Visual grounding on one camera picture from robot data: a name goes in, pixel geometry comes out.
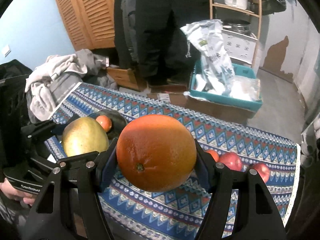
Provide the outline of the left hand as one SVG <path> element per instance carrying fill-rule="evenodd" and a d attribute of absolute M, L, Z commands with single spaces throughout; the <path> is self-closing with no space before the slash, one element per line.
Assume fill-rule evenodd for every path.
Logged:
<path fill-rule="evenodd" d="M 35 202 L 36 195 L 15 189 L 10 182 L 5 179 L 1 184 L 1 191 L 9 199 L 22 201 L 24 204 L 32 206 Z"/>

